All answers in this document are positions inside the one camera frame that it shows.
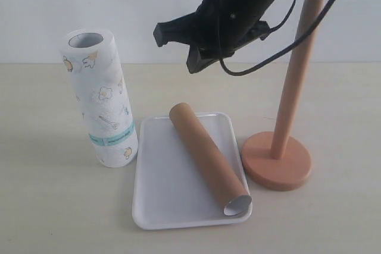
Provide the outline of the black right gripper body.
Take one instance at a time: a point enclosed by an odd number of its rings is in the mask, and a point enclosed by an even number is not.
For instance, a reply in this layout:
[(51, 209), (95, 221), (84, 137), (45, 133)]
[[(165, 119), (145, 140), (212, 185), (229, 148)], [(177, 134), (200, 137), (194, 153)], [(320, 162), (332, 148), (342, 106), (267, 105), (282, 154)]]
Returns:
[(270, 34), (261, 21), (275, 0), (203, 0), (195, 12), (193, 54), (231, 57), (236, 50)]

